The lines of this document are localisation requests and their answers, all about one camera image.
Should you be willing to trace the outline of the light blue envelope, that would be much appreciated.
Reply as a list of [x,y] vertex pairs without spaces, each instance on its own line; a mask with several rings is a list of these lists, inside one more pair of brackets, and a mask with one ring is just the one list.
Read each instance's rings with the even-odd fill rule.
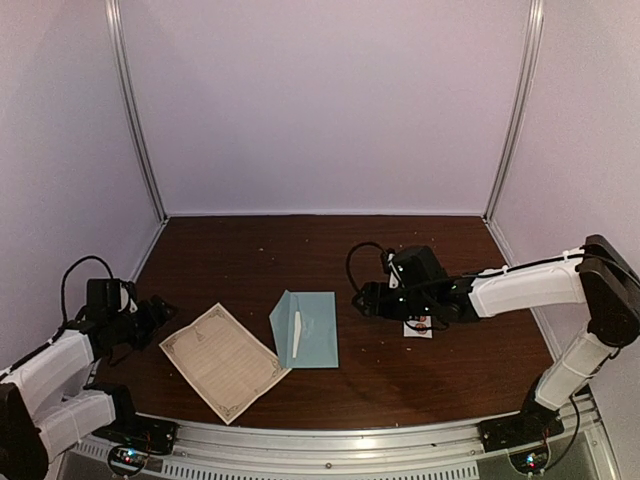
[[[296,359],[291,357],[294,314],[302,315],[302,334]],[[285,290],[269,314],[280,364],[286,369],[338,368],[338,335],[334,292]]]

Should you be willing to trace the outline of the beige ornate letter paper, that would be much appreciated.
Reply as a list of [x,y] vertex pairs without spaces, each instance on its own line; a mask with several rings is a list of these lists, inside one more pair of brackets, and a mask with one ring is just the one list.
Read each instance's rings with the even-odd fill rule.
[[302,334],[302,315],[299,310],[294,314],[294,328],[292,337],[291,357],[296,359],[299,351],[300,338]]

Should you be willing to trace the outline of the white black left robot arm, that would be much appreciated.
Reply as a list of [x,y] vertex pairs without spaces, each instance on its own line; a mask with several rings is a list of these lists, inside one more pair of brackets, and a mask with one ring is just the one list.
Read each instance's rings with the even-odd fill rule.
[[173,451],[177,425],[137,413],[129,389],[82,378],[119,346],[145,349],[177,314],[120,279],[90,279],[86,303],[54,337],[1,374],[1,475],[43,479],[53,461],[97,435],[116,445],[128,475]]

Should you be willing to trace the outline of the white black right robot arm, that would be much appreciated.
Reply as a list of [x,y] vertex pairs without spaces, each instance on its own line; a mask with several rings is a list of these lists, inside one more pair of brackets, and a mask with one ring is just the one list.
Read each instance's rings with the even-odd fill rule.
[[639,276],[602,235],[529,263],[449,274],[433,249],[383,250],[385,281],[353,283],[353,307],[365,317],[437,329],[530,310],[580,308],[586,318],[554,363],[532,384],[512,430],[535,440],[601,367],[639,337]]

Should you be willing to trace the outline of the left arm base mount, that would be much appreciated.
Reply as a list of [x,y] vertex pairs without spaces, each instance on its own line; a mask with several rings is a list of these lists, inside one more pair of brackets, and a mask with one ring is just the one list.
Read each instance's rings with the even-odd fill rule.
[[113,422],[92,435],[113,443],[106,460],[110,470],[131,477],[141,473],[152,457],[170,455],[177,431],[174,421],[136,414],[129,423]]

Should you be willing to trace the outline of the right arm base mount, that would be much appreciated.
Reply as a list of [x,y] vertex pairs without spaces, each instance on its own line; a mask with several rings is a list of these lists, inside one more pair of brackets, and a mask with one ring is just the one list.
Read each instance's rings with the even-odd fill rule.
[[548,441],[564,432],[557,418],[523,412],[481,421],[478,429],[486,453],[506,451],[511,466],[526,476],[544,472],[551,459]]

